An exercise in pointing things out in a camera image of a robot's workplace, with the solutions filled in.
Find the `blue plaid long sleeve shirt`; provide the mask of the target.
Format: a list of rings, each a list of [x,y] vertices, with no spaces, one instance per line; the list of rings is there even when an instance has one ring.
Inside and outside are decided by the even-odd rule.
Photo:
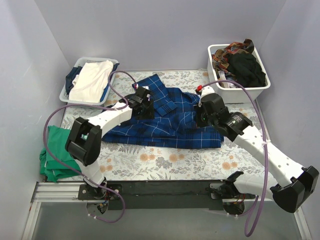
[[[103,142],[176,149],[221,147],[224,141],[221,134],[212,126],[196,124],[194,106],[200,100],[198,95],[166,87],[157,74],[138,81],[137,86],[151,91],[154,118],[133,117],[106,133]]]

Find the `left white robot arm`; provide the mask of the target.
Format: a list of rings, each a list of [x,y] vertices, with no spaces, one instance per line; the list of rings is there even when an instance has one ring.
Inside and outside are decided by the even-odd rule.
[[[137,117],[153,119],[154,107],[151,91],[147,86],[139,86],[136,92],[119,100],[114,110],[84,119],[78,117],[71,128],[65,149],[78,164],[87,192],[95,199],[106,196],[107,180],[100,170],[98,157],[101,151],[102,137],[124,122]]]

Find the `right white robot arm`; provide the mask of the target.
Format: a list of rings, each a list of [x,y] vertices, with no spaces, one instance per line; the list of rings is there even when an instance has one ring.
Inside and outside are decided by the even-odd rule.
[[[231,174],[214,192],[224,198],[237,199],[251,194],[272,199],[281,209],[294,213],[314,192],[319,171],[312,165],[295,162],[271,142],[263,139],[258,128],[242,113],[229,112],[222,97],[203,90],[195,106],[200,126],[212,126],[221,135],[246,150],[264,165],[271,179],[249,176],[242,171]]]

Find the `white plastic bin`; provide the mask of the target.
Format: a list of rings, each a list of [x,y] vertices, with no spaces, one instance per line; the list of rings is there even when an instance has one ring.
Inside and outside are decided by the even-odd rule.
[[[212,65],[212,54],[214,54],[218,49],[224,49],[228,44],[212,44],[207,47],[208,52],[208,62],[207,62],[207,72],[210,82],[218,81],[216,71]],[[253,56],[256,58],[256,61],[262,68],[262,71],[265,73],[265,86],[264,87],[249,87],[246,88],[246,92],[250,95],[252,100],[256,100],[257,97],[271,86],[270,79],[266,72],[266,69],[263,65],[263,62],[259,56],[257,49],[253,48]],[[220,95],[225,104],[245,104],[249,103],[250,100],[247,94],[241,88],[225,88],[220,86],[219,83],[214,83],[211,85],[216,94]]]

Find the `floral patterned table mat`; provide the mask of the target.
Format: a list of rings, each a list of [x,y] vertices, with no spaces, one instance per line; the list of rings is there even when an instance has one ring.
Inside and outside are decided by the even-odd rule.
[[[199,85],[209,83],[206,70],[136,71],[136,81],[158,74],[166,87],[177,87],[194,93]],[[133,93],[133,81],[125,74],[116,74],[113,87],[123,96]],[[228,104],[231,112],[241,112],[261,132],[260,122],[251,103]],[[68,107],[61,128],[70,129],[78,117],[89,118],[101,111],[88,107]],[[224,138],[221,148],[177,149],[130,144],[101,143],[98,158],[101,172],[108,181],[140,180],[213,180],[226,179],[235,171],[264,176],[264,167],[246,150]]]

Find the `brown plaid crumpled shirt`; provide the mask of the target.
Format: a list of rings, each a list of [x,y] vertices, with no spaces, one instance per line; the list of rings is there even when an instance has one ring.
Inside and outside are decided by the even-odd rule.
[[[254,43],[251,39],[246,38],[244,42],[233,42],[225,48],[220,48],[212,54],[212,66],[217,71],[223,71],[226,75],[233,75],[227,68],[229,55],[234,54],[251,54],[254,51]]]

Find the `black crumpled shirt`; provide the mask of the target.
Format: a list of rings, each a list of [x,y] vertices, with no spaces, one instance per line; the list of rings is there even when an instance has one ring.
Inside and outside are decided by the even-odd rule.
[[[260,88],[266,86],[266,74],[252,54],[228,54],[227,62],[227,70],[235,75],[236,82],[244,88]]]

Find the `white slotted laundry basket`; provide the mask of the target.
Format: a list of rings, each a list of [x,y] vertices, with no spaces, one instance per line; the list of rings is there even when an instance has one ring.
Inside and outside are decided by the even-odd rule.
[[[105,104],[120,63],[111,58],[81,57],[65,77],[59,99],[69,104]]]

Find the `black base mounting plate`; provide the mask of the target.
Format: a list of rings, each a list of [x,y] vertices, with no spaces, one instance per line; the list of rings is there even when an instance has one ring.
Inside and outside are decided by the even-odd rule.
[[[129,209],[223,210],[223,199],[251,200],[223,187],[224,180],[139,180],[109,181],[106,185],[119,194]]]

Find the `folded green shirt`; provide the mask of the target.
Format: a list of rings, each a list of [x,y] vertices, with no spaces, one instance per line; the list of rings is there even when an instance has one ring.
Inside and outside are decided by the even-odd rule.
[[[66,151],[65,145],[70,134],[69,129],[54,125],[48,126],[47,146],[51,153],[61,162],[77,171],[81,171],[76,161]],[[39,154],[40,174],[47,177],[49,182],[57,182],[60,179],[78,176],[79,174],[56,161],[44,147]]]

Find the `aluminium rail frame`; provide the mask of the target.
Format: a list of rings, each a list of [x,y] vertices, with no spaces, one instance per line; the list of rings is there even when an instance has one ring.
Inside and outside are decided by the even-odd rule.
[[[265,120],[263,118],[263,114],[261,112],[261,108],[259,106],[258,101],[256,100],[254,103],[255,107],[258,109],[257,117],[259,122],[262,122],[262,129],[264,128],[266,138],[269,140],[270,136],[268,130],[266,128]],[[31,206],[29,210],[29,215],[27,219],[27,223],[23,232],[22,240],[32,240],[38,231],[38,219],[41,210],[41,206],[43,203],[86,203],[89,205],[99,205],[106,204],[104,203],[106,200],[104,198],[96,199],[90,195],[90,193],[86,190],[86,186],[84,183],[79,181],[73,182],[38,182],[35,186],[34,193],[32,195]],[[224,205],[231,205],[231,199],[223,199]],[[246,210],[243,215],[246,216],[245,213],[249,215],[250,208]],[[229,214],[225,210],[209,210],[209,213],[219,216],[225,216],[224,218],[234,218],[239,219],[242,214]],[[99,219],[100,221],[107,222],[106,218],[102,217],[102,213],[98,211],[98,213],[93,214],[89,211],[88,218]],[[305,219],[305,215],[301,208],[297,209],[294,215],[295,224],[298,228],[300,239],[301,240],[312,240],[312,236],[308,227],[308,224]]]

